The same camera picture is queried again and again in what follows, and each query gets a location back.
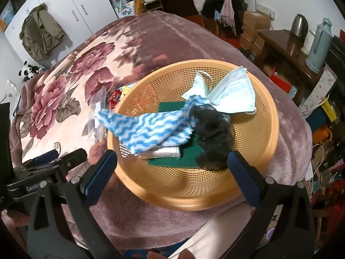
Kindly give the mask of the blue white zigzag cloth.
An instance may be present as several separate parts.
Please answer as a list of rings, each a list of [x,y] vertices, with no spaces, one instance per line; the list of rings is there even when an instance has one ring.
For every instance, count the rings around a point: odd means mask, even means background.
[[[131,117],[103,109],[98,111],[96,118],[131,154],[140,154],[152,148],[180,146],[188,142],[193,132],[190,111],[208,102],[206,98],[193,95],[177,111]]]

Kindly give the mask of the black fuzzy hair piece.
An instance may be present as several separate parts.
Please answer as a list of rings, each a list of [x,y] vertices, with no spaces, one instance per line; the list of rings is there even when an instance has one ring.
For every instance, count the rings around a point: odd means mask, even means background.
[[[197,165],[207,171],[227,169],[227,157],[233,149],[230,119],[206,104],[191,108],[190,124],[202,148],[195,158]]]

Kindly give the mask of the cotton swab pack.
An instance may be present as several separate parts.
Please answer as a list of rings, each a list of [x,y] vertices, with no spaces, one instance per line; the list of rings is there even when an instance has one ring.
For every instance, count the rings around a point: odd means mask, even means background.
[[[124,158],[133,156],[144,160],[151,158],[180,158],[182,153],[181,148],[179,146],[169,146],[151,148],[150,150],[141,152],[139,154],[132,154],[122,144],[119,144],[119,147],[116,150],[116,152]]]

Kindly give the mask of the light blue face mask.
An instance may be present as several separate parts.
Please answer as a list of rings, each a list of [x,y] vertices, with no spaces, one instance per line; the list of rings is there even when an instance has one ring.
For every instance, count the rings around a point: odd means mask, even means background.
[[[240,66],[233,69],[218,84],[212,84],[210,88],[206,86],[204,77],[213,80],[208,73],[197,71],[192,87],[182,95],[182,98],[188,99],[190,96],[199,95],[219,112],[255,114],[256,94],[246,68]]]

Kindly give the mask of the clear plastic zip bag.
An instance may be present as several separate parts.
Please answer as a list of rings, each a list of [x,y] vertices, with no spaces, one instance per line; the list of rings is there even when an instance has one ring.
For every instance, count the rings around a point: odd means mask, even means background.
[[[106,87],[102,87],[95,95],[90,98],[91,113],[89,118],[91,121],[91,126],[89,127],[89,130],[93,134],[96,142],[99,142],[103,138],[106,138],[107,135],[107,129],[98,120],[98,112],[107,107],[106,98]]]

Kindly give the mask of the pink tray of candies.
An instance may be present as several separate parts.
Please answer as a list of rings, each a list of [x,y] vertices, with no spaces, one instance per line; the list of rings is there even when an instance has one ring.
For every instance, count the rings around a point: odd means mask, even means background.
[[[114,111],[121,99],[136,85],[136,82],[124,85],[116,89],[108,100],[109,109]]]

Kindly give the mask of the panda plush toy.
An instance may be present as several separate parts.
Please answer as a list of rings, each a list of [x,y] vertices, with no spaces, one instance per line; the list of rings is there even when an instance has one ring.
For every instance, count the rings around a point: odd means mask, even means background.
[[[27,82],[31,80],[35,75],[43,72],[44,68],[42,66],[32,66],[27,61],[23,63],[23,67],[18,73],[18,76],[21,77],[22,82]]]

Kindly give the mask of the green scouring pad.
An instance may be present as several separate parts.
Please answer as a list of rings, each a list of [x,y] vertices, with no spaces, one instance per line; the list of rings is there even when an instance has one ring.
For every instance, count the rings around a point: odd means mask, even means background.
[[[186,143],[178,146],[151,149],[139,156],[147,160],[151,166],[183,169],[199,168],[195,158],[202,152],[202,148],[196,143],[196,136],[190,124],[189,114],[186,115],[183,126],[191,131]]]

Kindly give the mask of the olive green jacket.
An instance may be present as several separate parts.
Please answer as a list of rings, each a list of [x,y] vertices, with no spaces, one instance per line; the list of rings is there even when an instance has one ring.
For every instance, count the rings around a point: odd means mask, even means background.
[[[37,63],[47,60],[50,52],[60,44],[64,36],[65,31],[48,13],[45,3],[30,11],[19,33],[23,48]]]

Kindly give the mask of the dark wooden side table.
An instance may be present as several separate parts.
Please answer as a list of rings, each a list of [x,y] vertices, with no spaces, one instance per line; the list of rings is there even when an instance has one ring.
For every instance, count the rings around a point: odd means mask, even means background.
[[[263,70],[269,58],[275,62],[282,60],[287,63],[291,69],[288,78],[297,87],[292,100],[299,106],[306,92],[313,90],[321,76],[306,65],[306,55],[301,51],[303,41],[287,30],[260,30],[258,37],[263,39],[264,45],[256,55],[254,64]]]

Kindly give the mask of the white mug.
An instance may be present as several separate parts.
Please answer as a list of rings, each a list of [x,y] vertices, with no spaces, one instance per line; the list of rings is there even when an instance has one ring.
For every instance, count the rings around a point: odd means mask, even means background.
[[[305,37],[304,44],[301,48],[301,52],[303,52],[305,55],[308,55],[311,50],[312,44],[314,42],[315,34],[316,34],[315,31],[309,30]]]

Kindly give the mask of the white wardrobe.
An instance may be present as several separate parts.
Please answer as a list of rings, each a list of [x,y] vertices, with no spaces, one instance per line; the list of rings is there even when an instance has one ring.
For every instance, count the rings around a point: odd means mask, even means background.
[[[52,63],[62,59],[92,34],[118,18],[109,0],[26,0],[5,30],[7,40],[23,62],[31,62],[32,58],[23,48],[19,33],[30,11],[41,3],[47,6],[48,13],[66,34],[49,57]]]

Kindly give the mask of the grey-blue thermos flask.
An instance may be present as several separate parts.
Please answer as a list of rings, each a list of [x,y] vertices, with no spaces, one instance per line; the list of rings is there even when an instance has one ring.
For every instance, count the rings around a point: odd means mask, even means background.
[[[309,54],[305,60],[306,65],[314,72],[320,73],[325,58],[332,43],[332,22],[324,17],[321,24],[318,24],[314,41]]]

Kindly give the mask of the white printed shopping bag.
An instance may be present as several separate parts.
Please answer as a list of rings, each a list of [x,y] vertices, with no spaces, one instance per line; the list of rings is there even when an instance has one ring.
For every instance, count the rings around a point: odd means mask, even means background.
[[[112,5],[119,19],[135,15],[135,0],[112,0]]]

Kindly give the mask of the stainless electric kettle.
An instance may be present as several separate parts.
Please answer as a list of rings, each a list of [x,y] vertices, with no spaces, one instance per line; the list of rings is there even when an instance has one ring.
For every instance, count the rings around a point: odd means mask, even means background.
[[[305,39],[308,28],[306,17],[298,13],[293,20],[290,32],[300,39]]]

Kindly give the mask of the stacked cardboard boxes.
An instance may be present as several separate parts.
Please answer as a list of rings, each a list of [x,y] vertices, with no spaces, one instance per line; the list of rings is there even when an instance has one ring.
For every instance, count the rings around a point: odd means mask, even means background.
[[[270,19],[259,12],[245,11],[243,16],[243,33],[240,36],[240,46],[257,55],[264,46],[264,40],[259,37],[259,31],[270,29]]]

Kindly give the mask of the chair piled with clothes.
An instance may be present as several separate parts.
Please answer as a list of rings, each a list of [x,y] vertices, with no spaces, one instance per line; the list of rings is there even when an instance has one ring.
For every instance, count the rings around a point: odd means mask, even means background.
[[[245,0],[193,0],[194,6],[204,17],[218,21],[236,35],[242,29]]]

